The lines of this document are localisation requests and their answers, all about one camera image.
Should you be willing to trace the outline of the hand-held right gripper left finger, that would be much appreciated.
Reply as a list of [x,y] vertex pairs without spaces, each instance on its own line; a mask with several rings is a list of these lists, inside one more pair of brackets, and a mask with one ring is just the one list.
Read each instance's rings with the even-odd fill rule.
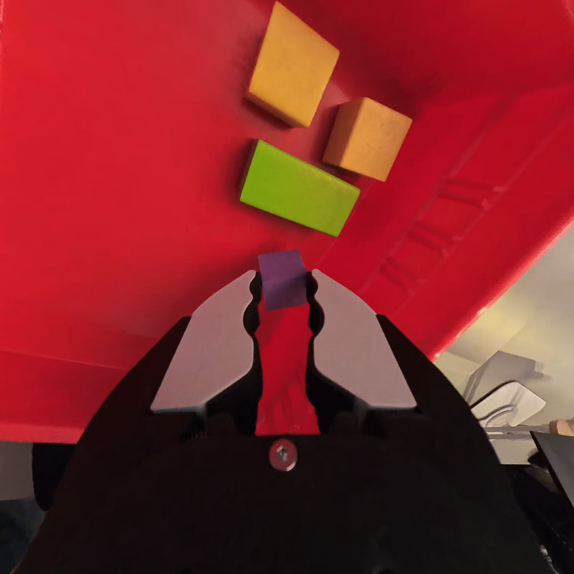
[[261,275],[249,270],[205,300],[190,321],[151,404],[154,413],[231,416],[254,427],[262,396]]

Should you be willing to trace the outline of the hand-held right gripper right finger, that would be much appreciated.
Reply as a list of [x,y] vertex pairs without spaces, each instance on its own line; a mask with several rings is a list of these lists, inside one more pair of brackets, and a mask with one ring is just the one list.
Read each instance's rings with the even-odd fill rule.
[[306,394],[320,427],[340,413],[361,424],[369,412],[412,411],[417,402],[377,313],[318,269],[307,276]]

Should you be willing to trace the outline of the purple wooden block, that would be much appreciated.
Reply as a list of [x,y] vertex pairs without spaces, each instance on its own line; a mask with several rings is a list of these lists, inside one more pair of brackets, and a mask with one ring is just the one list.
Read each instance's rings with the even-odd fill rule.
[[307,305],[307,270],[299,249],[258,256],[262,293],[267,311]]

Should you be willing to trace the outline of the long green wooden block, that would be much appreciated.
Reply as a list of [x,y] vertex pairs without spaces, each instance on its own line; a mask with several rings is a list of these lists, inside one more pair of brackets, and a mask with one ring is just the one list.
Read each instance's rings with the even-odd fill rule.
[[239,200],[258,210],[337,238],[360,189],[264,140],[253,140]]

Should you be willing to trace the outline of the red plastic bin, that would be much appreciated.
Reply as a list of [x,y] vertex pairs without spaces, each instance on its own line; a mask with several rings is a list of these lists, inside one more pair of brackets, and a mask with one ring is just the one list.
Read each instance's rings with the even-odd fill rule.
[[[1,440],[76,442],[258,255],[297,248],[434,359],[573,222],[573,1],[282,1],[340,51],[312,125],[244,97],[273,1],[1,1]],[[413,119],[338,238],[239,202],[251,141]]]

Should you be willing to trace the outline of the yellow wooden cube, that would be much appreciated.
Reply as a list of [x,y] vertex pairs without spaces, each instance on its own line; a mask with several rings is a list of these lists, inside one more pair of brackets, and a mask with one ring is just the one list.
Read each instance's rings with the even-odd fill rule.
[[385,182],[412,123],[412,118],[368,97],[342,103],[322,161]]

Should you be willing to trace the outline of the orange wooden block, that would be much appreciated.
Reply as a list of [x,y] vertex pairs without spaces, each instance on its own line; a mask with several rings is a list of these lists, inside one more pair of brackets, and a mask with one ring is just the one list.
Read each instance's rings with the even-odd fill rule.
[[276,1],[245,97],[291,127],[310,127],[340,51]]

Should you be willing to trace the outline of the black mesh pad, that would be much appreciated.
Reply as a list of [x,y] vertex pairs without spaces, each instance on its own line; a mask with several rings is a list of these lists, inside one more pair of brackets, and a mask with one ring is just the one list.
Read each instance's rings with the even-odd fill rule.
[[35,442],[32,446],[32,484],[43,512],[52,506],[54,493],[76,449],[76,444]]

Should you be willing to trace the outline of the dark display board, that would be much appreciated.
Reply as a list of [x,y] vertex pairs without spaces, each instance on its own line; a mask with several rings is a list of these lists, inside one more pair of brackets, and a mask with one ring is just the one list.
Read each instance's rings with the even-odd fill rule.
[[548,463],[555,483],[573,504],[573,437],[531,432],[539,453]]

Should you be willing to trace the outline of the person's lap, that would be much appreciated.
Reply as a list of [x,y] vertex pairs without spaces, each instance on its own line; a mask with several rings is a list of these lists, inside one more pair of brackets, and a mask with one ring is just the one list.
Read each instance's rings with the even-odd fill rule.
[[44,517],[35,496],[1,501],[1,573],[11,573],[22,561]]

